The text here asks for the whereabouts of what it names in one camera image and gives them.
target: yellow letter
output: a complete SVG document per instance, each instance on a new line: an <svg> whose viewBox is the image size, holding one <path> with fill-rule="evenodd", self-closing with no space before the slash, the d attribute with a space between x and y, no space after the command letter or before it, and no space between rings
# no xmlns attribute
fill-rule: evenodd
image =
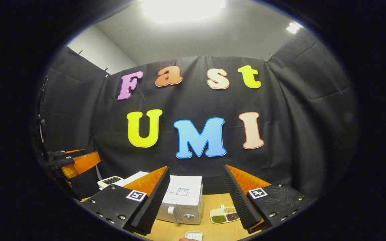
<svg viewBox="0 0 386 241"><path fill-rule="evenodd" d="M212 89L227 89L230 85L229 80L224 77L227 73L223 69L209 69L206 76L209 78L207 83Z"/></svg>
<svg viewBox="0 0 386 241"><path fill-rule="evenodd" d="M180 75L180 67L178 66L169 66L161 69L157 74L160 75L156 79L157 87L164 87L168 84L178 84L183 80Z"/></svg>
<svg viewBox="0 0 386 241"><path fill-rule="evenodd" d="M245 65L238 69L239 73L242 73L242 77L244 78L244 83L250 88L256 89L262 86L260 81L256 81L254 79L254 75L258 75L259 72L257 70L253 70L251 65Z"/></svg>
<svg viewBox="0 0 386 241"><path fill-rule="evenodd" d="M142 112L135 111L127 114L127 138L130 143L136 147L150 147L157 142L159 137L159 116L162 115L162 110L149 110L147 116L150 118L150 133L146 138L139 136L139 119L142 117Z"/></svg>
<svg viewBox="0 0 386 241"><path fill-rule="evenodd" d="M245 149L254 149L263 146L265 143L260 139L259 126L257 124L257 118L259 113L246 112L239 115L239 119L244 122L245 127Z"/></svg>

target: microwave door handle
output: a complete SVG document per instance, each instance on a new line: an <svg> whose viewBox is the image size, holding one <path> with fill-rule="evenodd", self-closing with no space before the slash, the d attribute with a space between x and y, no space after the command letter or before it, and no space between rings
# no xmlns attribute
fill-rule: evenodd
<svg viewBox="0 0 386 241"><path fill-rule="evenodd" d="M177 220L174 214L174 207L168 208L168 214L173 218L173 223L180 223L180 221Z"/></svg>

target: white microwave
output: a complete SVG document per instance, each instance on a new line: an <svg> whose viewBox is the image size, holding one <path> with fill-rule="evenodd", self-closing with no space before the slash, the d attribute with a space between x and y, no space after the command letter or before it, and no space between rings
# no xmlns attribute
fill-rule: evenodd
<svg viewBox="0 0 386 241"><path fill-rule="evenodd" d="M157 219L173 223L200 224L203 184L201 176L173 176L160 205Z"/></svg>

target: lentils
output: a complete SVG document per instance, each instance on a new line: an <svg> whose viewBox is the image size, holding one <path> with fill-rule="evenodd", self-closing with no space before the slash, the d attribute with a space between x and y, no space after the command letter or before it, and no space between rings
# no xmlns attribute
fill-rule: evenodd
<svg viewBox="0 0 386 241"><path fill-rule="evenodd" d="M236 220L238 218L239 218L238 213L228 214L227 215L227 221L234 221L234 220Z"/></svg>
<svg viewBox="0 0 386 241"><path fill-rule="evenodd" d="M223 215L214 216L214 217L212 217L212 221L214 223L224 223L226 221L226 218Z"/></svg>
<svg viewBox="0 0 386 241"><path fill-rule="evenodd" d="M225 213L234 213L234 212L236 212L236 209L235 208L226 208L226 209L224 209L224 212Z"/></svg>

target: wooden table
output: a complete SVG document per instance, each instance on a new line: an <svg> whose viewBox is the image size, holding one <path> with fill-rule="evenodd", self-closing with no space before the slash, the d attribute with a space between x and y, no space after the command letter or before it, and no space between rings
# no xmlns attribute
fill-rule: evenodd
<svg viewBox="0 0 386 241"><path fill-rule="evenodd" d="M203 195L202 201L203 210L199 225L175 224L156 219L149 235L135 234L154 241L178 241L184 237L186 232L199 231L203 233L202 241L236 241L258 233L248 234L242 228L240 220L221 224L213 224L211 222L209 212L212 209L219 209L222 204L225 207L233 207L230 194Z"/></svg>

